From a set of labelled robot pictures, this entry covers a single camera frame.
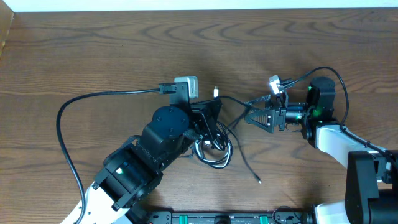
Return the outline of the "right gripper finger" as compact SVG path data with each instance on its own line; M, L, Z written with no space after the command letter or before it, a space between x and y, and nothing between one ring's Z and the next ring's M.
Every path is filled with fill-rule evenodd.
M249 100L247 102L244 102L244 104L246 104L246 105L254 105L254 104L257 104L257 103L261 103L261 102L264 102L265 104L267 104L270 101L271 101L271 95L264 95L264 96L260 96L259 98L255 98L253 100Z
M245 116L245 122L261 128L262 130L273 133L276 122L276 110L258 110Z

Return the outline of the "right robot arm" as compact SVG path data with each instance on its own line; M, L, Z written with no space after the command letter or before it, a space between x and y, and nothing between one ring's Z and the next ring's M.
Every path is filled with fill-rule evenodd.
M304 103L289 101L292 80L274 75L269 83L276 99L265 96L266 107L247 114L246 122L269 133L300 124L303 138L347 171L344 200L314 206L299 223L397 223L397 151L377 147L337 122L334 81L314 78Z

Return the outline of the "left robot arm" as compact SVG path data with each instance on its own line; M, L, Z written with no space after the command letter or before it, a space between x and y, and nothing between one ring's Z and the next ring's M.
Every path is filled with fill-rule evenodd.
M225 168L233 147L218 124L221 100L190 103L186 93L171 92L171 104L157 109L142 134L129 137L103 162L64 223L114 223L147 197L163 171L188 148L203 163Z

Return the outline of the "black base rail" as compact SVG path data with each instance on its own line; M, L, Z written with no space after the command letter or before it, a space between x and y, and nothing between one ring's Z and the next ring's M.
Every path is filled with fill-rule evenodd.
M314 224L311 212L288 208L265 213L174 213L152 212L145 223L150 224Z

